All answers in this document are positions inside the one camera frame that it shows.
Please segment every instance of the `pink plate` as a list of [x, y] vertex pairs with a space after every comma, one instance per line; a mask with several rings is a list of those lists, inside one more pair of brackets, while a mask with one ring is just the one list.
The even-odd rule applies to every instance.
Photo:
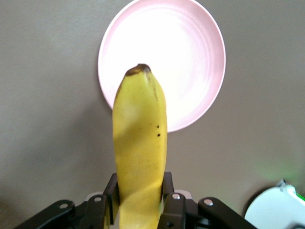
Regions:
[[194, 0], [135, 0], [115, 16], [101, 43], [99, 81], [111, 108], [126, 71], [138, 63], [149, 65], [161, 84], [168, 131], [176, 131], [214, 102], [224, 78], [224, 41]]

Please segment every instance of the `plate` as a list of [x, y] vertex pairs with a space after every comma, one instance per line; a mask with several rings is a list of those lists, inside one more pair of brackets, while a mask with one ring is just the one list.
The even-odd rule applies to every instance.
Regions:
[[102, 39], [98, 75], [113, 108], [127, 70], [150, 66], [163, 88], [168, 132], [198, 120], [212, 105], [225, 72], [224, 41], [211, 14], [194, 0], [134, 0]]

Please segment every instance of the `white round object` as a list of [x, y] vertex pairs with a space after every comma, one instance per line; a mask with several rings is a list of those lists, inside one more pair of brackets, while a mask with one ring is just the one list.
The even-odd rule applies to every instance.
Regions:
[[168, 131], [176, 131], [214, 102], [224, 78], [224, 41], [194, 0], [134, 0], [112, 20], [99, 52], [99, 81], [111, 108], [125, 73], [139, 63], [163, 88]]

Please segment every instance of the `banana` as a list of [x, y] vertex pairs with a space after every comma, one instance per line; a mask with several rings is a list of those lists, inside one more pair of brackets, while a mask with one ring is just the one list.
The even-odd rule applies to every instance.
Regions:
[[166, 164], [163, 90], [146, 64], [128, 70], [113, 110], [120, 229], [157, 229]]

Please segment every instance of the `bolt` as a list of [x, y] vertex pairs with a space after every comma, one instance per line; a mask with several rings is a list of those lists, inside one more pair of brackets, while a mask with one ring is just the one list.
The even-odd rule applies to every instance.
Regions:
[[203, 201], [207, 206], [213, 206], [213, 201], [211, 201], [210, 199], [205, 199]]
[[178, 193], [174, 193], [174, 194], [172, 195], [172, 198], [173, 198], [173, 199], [180, 199], [180, 195], [179, 195]]

